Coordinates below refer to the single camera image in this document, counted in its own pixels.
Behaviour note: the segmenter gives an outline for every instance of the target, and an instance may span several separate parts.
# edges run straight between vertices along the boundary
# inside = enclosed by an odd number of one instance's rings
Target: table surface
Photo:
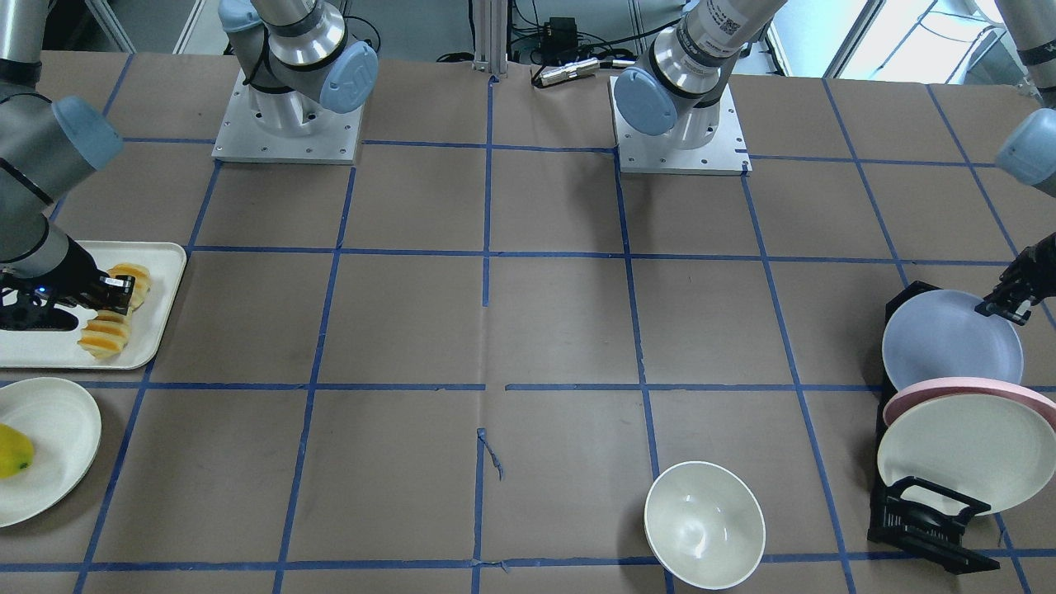
[[[973,521],[1000,571],[866,540],[884,303],[985,294],[1056,228],[993,165],[1032,99],[738,76],[750,175],[631,175],[606,77],[510,69],[382,61],[355,167],[237,165],[234,58],[45,54],[41,92],[127,141],[58,224],[190,258],[147,367],[0,372],[103,419],[83,482],[0,528],[0,591],[685,593],[642,504],[706,460],[767,520],[735,592],[1056,592],[1051,485]],[[1053,316],[1020,335],[1056,391]]]

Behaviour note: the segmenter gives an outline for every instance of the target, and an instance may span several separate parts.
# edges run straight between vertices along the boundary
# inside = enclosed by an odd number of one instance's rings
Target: dish rack
[[[885,323],[891,319],[895,310],[909,299],[938,289],[926,282],[914,281],[894,299],[888,301],[884,312]],[[895,392],[885,371],[880,405],[876,408],[878,451],[880,442],[887,432],[884,407]],[[947,572],[957,575],[994,571],[1001,567],[996,560],[961,545],[968,522],[977,515],[988,512],[991,509],[988,503],[918,477],[905,477],[887,486],[880,476],[880,469],[874,468],[874,472],[868,532],[870,541],[890,544],[912,553],[939,563]],[[961,502],[965,506],[957,516],[947,516],[923,503],[902,499],[902,495],[911,486],[930,490]]]

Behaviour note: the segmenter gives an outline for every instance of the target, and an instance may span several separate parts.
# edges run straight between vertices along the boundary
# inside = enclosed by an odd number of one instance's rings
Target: blue joint cap
[[[630,67],[620,74],[612,89],[620,115],[643,134],[659,136],[675,127],[678,112],[675,101],[652,74]]]
[[[326,74],[319,105],[336,113],[355,111],[366,103],[378,79],[378,55],[364,41],[345,48]]]
[[[997,166],[1035,186],[1056,174],[1056,110],[1026,116],[997,153]]]
[[[264,24],[249,0],[221,0],[220,24],[224,33],[240,33],[257,25]]]
[[[70,144],[96,171],[121,152],[125,142],[107,118],[84,99],[63,97],[52,104],[52,113]]]

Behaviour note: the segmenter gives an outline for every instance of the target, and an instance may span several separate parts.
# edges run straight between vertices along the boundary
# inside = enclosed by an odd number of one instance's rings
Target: label sticker
[[[740,49],[740,43],[731,44],[730,41],[748,24],[748,17],[734,8],[731,0],[704,0],[697,10],[702,13],[700,21],[710,37],[704,41],[705,50],[727,57]]]

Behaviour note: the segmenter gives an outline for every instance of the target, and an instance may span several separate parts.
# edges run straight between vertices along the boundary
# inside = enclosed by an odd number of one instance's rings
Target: metal mounting plate
[[[672,146],[666,136],[649,136],[630,127],[620,115],[612,98],[616,77],[609,79],[609,103],[620,152],[620,170],[625,173],[681,173],[690,175],[740,175],[752,170],[744,134],[727,87],[720,106],[722,118],[712,142],[696,149]]]
[[[355,164],[362,107],[345,114],[327,113],[325,126],[310,135],[278,136],[258,124],[243,78],[240,71],[212,147],[214,159],[231,163]]]

